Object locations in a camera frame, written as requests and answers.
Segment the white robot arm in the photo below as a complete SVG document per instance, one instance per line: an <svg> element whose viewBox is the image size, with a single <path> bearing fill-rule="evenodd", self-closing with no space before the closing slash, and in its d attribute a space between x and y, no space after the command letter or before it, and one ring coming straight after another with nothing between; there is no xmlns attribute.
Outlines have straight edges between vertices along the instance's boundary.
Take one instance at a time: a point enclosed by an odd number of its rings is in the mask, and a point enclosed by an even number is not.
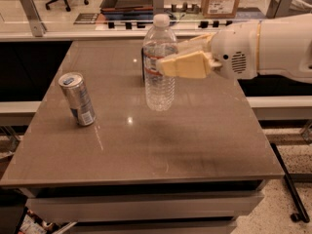
<svg viewBox="0 0 312 234"><path fill-rule="evenodd" d="M281 75L312 81L312 15L251 20L225 26L177 45L156 68L168 77L202 79L211 73L250 80Z"/></svg>

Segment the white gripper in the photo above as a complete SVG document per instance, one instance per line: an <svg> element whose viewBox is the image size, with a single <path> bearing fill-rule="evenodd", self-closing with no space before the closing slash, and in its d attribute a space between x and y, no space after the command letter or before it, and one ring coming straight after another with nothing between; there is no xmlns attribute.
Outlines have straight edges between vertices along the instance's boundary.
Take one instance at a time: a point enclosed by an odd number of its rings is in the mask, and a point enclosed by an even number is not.
<svg viewBox="0 0 312 234"><path fill-rule="evenodd" d="M204 79L214 70L224 78L253 79L257 75L259 32L259 21L230 24L216 35L208 33L178 43L180 54L158 59L156 68L168 77Z"/></svg>

